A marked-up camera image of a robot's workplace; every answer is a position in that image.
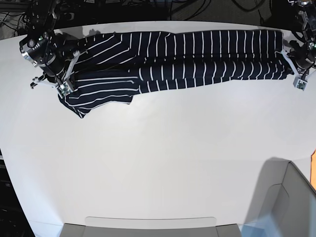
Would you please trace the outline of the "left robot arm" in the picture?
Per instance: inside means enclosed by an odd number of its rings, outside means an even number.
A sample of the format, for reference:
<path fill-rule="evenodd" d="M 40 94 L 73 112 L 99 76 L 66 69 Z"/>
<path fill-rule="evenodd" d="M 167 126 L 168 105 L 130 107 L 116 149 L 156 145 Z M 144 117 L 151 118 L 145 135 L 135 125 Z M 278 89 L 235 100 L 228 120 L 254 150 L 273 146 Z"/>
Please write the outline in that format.
<path fill-rule="evenodd" d="M 290 0 L 295 9 L 301 30 L 292 31 L 296 40 L 290 41 L 290 55 L 293 57 L 300 75 L 306 76 L 311 68 L 316 67 L 316 2 L 314 0 Z"/>

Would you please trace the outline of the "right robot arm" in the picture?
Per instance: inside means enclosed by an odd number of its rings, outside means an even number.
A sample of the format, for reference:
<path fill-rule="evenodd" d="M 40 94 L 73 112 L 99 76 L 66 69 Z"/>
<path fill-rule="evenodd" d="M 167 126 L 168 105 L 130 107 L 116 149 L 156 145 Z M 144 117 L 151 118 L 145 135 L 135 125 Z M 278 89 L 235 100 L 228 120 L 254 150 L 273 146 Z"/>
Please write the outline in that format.
<path fill-rule="evenodd" d="M 78 46 L 66 35 L 55 34 L 59 19 L 59 0 L 34 0 L 31 3 L 27 36 L 19 42 L 24 59 L 40 67 L 49 82 L 61 84 L 67 59 L 72 59 Z"/>

